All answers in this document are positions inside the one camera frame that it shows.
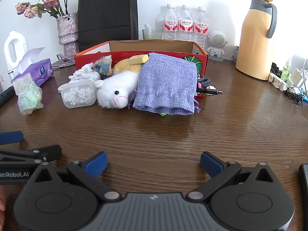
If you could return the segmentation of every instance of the yellow block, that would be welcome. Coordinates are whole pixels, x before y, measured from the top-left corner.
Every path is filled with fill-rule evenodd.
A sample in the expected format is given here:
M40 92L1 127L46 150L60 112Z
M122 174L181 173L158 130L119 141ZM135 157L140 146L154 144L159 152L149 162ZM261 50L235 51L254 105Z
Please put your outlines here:
M143 64L149 60L148 55L135 55L128 59L129 64Z

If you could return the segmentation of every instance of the plush toy ear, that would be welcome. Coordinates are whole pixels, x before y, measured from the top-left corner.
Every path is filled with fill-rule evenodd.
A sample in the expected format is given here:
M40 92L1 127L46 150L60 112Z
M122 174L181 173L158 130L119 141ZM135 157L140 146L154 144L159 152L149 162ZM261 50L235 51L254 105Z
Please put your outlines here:
M103 80L97 80L94 82L95 87L97 87L98 89L101 88L104 84Z

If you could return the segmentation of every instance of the wooden table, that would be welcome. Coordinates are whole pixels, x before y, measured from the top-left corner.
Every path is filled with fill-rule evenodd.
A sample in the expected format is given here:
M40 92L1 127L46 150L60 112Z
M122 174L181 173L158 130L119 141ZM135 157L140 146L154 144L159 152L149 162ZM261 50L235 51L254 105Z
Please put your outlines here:
M24 133L21 143L5 148L26 150L58 143L63 149L58 166L106 151L109 165L103 182L123 194L186 194L209 179L199 165L203 151L245 166L266 161L295 204L288 230L303 229L298 167L308 161L307 104L299 108L270 83L240 73L231 61L209 61L206 76L223 94L199 99L199 114L161 117L98 105L69 109L57 88L73 71L74 66L55 71L42 86L44 108L31 115L21 116L17 97L0 108L0 131ZM19 230L12 211L21 189L5 186L5 231Z

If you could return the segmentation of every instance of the gray jug handle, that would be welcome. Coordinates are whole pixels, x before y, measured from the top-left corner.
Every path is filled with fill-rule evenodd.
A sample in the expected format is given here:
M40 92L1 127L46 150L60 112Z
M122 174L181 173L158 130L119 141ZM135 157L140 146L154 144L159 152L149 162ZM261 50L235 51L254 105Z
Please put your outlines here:
M275 29L276 29L276 24L277 24L277 8L274 4L272 3L266 3L264 5L266 8L272 8L272 22L270 24L270 28L267 31L267 38L272 38Z

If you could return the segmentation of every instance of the purple tissue pack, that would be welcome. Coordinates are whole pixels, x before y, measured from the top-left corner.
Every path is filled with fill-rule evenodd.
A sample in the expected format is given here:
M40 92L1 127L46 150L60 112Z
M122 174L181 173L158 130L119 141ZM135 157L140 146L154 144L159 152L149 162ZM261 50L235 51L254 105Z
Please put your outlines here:
M48 58L32 63L22 74L16 75L13 81L27 73L30 73L32 80L40 87L51 76L53 76L54 71L52 70L50 59Z

